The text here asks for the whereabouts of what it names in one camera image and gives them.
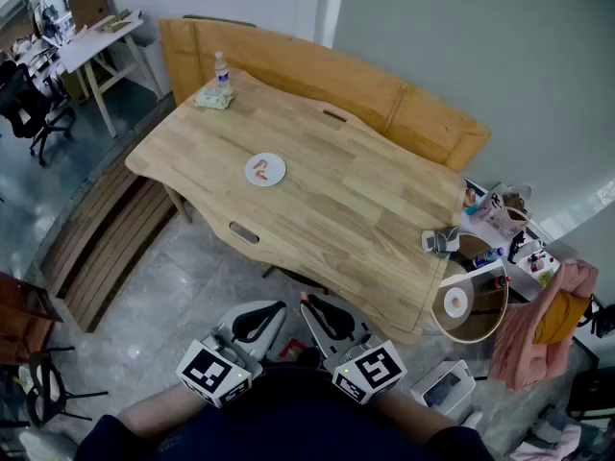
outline wooden table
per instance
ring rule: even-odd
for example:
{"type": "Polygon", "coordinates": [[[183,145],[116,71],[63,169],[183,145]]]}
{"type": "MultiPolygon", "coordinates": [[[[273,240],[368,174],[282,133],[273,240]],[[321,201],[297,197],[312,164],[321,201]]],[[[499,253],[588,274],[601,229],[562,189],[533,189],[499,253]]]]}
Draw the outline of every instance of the wooden table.
{"type": "Polygon", "coordinates": [[[238,70],[231,84],[228,109],[188,98],[126,165],[179,191],[245,255],[326,285],[391,339],[414,342],[447,264],[423,252],[421,232],[458,225],[463,179],[327,103],[238,70]],[[286,163],[272,187],[245,178],[247,160],[263,152],[286,163]]]}

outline small device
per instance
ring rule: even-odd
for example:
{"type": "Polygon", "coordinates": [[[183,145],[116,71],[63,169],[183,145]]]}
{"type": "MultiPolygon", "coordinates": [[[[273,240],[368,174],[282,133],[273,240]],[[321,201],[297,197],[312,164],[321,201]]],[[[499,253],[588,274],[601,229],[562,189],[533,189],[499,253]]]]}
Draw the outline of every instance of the small device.
{"type": "Polygon", "coordinates": [[[282,301],[232,307],[201,341],[194,340],[176,374],[194,393],[221,408],[252,387],[260,361],[286,317],[282,301]]]}
{"type": "Polygon", "coordinates": [[[421,236],[423,251],[434,252],[438,257],[446,257],[459,250],[459,227],[442,230],[423,230],[421,236]]]}
{"type": "Polygon", "coordinates": [[[423,395],[423,400],[429,408],[440,406],[459,382],[461,382],[459,377],[447,373],[423,395]]]}
{"type": "Polygon", "coordinates": [[[335,386],[360,404],[391,389],[406,375],[393,343],[382,340],[356,307],[333,296],[304,295],[301,312],[335,386]]]}

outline person's arm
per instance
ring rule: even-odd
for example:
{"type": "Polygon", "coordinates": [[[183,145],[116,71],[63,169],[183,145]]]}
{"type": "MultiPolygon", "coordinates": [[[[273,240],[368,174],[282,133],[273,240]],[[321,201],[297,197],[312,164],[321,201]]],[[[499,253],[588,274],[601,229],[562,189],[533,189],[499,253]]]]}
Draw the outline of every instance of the person's arm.
{"type": "Polygon", "coordinates": [[[426,444],[440,430],[455,426],[444,415],[393,391],[384,393],[372,404],[416,444],[426,444]]]}
{"type": "Polygon", "coordinates": [[[196,416],[207,403],[183,384],[105,415],[79,445],[75,461],[148,459],[160,441],[196,416]]]}
{"type": "Polygon", "coordinates": [[[166,437],[195,417],[207,402],[183,384],[129,406],[117,419],[146,441],[166,437]]]}
{"type": "Polygon", "coordinates": [[[446,460],[493,461],[479,434],[472,428],[456,426],[449,418],[406,396],[388,391],[373,403],[412,442],[446,460]]]}

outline red object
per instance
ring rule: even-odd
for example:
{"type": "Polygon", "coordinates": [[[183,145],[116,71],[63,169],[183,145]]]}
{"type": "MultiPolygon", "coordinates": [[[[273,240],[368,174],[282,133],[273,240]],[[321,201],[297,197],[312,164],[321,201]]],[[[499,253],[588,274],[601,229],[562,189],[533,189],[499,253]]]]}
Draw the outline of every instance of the red object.
{"type": "Polygon", "coordinates": [[[508,282],[510,281],[510,277],[497,277],[496,279],[492,279],[487,283],[487,286],[491,287],[491,288],[502,288],[504,287],[508,282]]]}
{"type": "Polygon", "coordinates": [[[291,358],[296,359],[299,353],[304,351],[307,347],[299,340],[292,338],[284,347],[284,349],[278,353],[279,358],[291,358]]]}

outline office chair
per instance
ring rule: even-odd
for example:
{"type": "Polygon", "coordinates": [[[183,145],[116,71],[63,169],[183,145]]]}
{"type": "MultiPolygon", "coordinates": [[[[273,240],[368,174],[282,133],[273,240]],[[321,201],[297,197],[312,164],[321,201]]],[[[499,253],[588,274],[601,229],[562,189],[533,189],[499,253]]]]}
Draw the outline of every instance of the office chair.
{"type": "Polygon", "coordinates": [[[0,64],[0,114],[11,122],[12,132],[16,137],[33,139],[30,146],[31,156],[35,155],[35,147],[40,142],[38,163],[41,166],[45,165],[42,153],[49,133],[63,132],[66,138],[70,137],[70,127],[56,127],[56,122],[67,113],[75,119],[73,108],[65,108],[53,120],[47,122],[46,116],[51,110],[51,104],[32,82],[25,64],[17,65],[14,61],[0,64]],[[30,116],[25,123],[20,115],[22,110],[30,116]]]}

